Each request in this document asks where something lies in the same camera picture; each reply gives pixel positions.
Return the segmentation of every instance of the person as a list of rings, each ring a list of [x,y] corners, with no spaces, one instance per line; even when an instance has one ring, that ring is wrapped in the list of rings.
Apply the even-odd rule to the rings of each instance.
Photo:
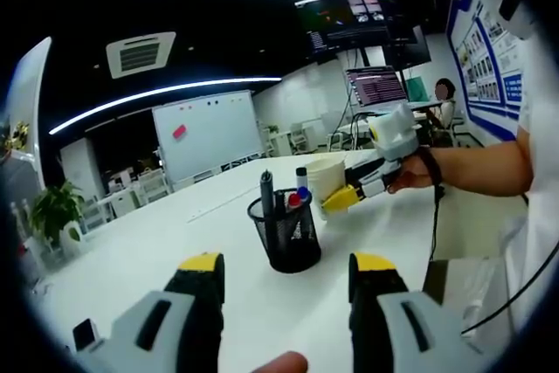
[[[447,129],[451,125],[454,116],[454,93],[456,87],[447,78],[439,79],[435,84],[435,96],[437,100],[444,102],[440,107],[434,107],[427,110],[427,118],[436,128]]]
[[[559,75],[548,45],[538,33],[520,45],[522,57],[538,59],[525,63],[515,140],[484,149],[431,149],[444,183],[488,196],[528,193],[526,219],[505,237],[503,260],[508,297],[534,276],[559,240],[559,136],[553,130],[559,115]],[[393,194],[404,188],[429,185],[427,168],[413,156],[403,163],[401,175],[388,191]],[[518,330],[526,323],[544,295],[555,262],[553,259],[548,269],[512,304],[513,329]]]

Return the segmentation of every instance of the white cup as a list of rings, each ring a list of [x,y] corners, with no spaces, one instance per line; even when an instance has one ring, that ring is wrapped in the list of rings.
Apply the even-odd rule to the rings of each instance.
[[[346,184],[343,158],[326,158],[307,165],[308,188],[313,199],[322,203]]]

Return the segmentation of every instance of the white sleeve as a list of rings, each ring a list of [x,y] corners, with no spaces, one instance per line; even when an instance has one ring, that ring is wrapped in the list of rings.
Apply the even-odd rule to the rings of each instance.
[[[525,89],[522,92],[521,115],[518,119],[518,124],[528,132],[530,132],[530,108],[530,98],[528,91]]]
[[[454,116],[454,102],[449,100],[440,106],[440,123],[444,128],[449,128]]]

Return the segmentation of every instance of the monitor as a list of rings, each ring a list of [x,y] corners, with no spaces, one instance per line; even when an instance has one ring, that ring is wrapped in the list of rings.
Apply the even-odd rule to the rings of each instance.
[[[392,66],[396,70],[403,70],[431,61],[429,47],[427,47],[421,27],[419,25],[415,26],[413,33],[417,40],[414,44],[383,45],[384,61],[387,66]]]
[[[415,42],[397,0],[304,0],[295,6],[313,55]]]
[[[361,107],[408,99],[390,66],[349,69],[346,73]]]

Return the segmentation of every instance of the pen holder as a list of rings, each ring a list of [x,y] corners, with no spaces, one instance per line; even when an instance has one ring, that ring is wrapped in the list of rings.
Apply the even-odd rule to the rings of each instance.
[[[248,215],[254,221],[260,240],[273,269],[281,273],[299,273],[321,259],[311,213],[312,196],[295,209],[287,207],[287,194],[296,189],[280,190],[284,193],[286,212],[264,217],[260,198],[248,206]]]

